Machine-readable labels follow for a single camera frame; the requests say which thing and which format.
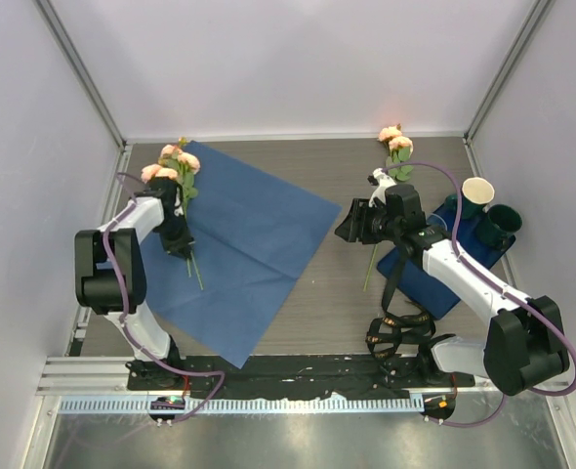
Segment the large blue wrapping paper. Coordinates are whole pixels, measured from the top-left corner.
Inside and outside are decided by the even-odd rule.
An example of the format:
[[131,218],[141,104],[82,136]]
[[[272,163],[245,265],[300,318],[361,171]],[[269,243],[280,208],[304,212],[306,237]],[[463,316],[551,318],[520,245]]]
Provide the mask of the large blue wrapping paper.
[[254,352],[341,212],[340,205],[198,142],[198,196],[186,210],[195,268],[141,244],[146,302],[236,367]]

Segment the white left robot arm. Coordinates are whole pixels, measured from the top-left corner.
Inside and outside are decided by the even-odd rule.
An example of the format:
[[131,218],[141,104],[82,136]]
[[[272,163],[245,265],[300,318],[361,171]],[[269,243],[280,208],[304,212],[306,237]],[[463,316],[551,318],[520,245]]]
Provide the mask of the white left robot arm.
[[166,254],[185,262],[192,259],[194,238],[185,215],[184,190],[165,176],[152,178],[143,191],[133,193],[110,221],[75,235],[75,295],[81,306],[117,326],[135,362],[152,362],[150,379],[171,390],[182,382],[184,367],[174,339],[146,301],[141,243],[151,234],[159,236]]

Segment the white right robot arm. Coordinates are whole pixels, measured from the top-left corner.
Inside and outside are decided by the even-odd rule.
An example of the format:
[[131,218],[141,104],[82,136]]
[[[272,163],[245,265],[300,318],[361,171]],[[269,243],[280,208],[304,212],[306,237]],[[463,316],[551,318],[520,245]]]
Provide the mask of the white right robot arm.
[[[365,342],[385,371],[403,343],[420,345],[416,371],[422,382],[441,384],[451,373],[485,377],[506,396],[515,396],[561,375],[570,367],[560,311],[549,297],[532,298],[499,281],[438,225],[431,225],[413,186],[378,186],[371,198],[352,201],[335,230],[346,242],[391,241],[397,251],[381,299],[382,314]],[[454,334],[436,336],[429,312],[399,316],[391,299],[404,269],[412,265],[444,284],[487,325],[474,343]]]

